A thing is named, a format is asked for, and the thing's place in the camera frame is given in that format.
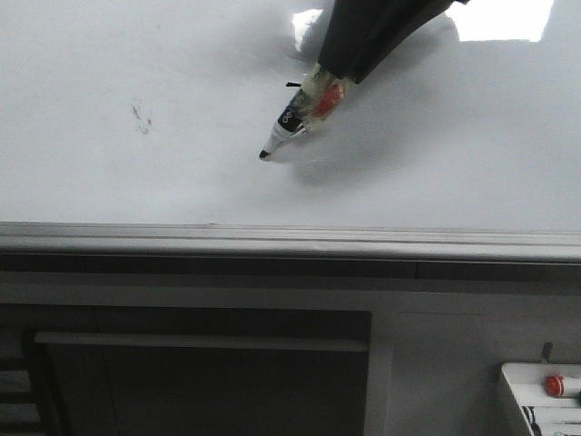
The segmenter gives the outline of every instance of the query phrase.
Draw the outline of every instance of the whiteboard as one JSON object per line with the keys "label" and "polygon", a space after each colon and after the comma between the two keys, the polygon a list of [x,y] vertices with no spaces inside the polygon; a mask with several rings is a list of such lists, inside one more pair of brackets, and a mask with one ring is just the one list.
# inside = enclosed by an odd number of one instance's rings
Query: whiteboard
{"label": "whiteboard", "polygon": [[454,5],[262,162],[331,7],[4,0],[0,221],[581,230],[581,2]]}

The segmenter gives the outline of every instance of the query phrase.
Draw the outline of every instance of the red marker cap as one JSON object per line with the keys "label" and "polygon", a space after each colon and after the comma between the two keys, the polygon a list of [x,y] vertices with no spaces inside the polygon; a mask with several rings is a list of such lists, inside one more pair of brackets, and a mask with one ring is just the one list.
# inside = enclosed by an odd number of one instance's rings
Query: red marker cap
{"label": "red marker cap", "polygon": [[545,390],[553,397],[563,395],[563,377],[560,375],[551,375],[545,379]]}

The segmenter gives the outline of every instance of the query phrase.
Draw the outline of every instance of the black marker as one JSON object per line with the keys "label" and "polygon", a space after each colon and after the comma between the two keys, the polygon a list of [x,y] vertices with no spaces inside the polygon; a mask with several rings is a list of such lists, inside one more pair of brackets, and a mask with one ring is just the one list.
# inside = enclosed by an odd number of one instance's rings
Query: black marker
{"label": "black marker", "polygon": [[358,84],[420,26],[458,1],[336,0],[319,60],[272,127],[260,158],[315,130]]}

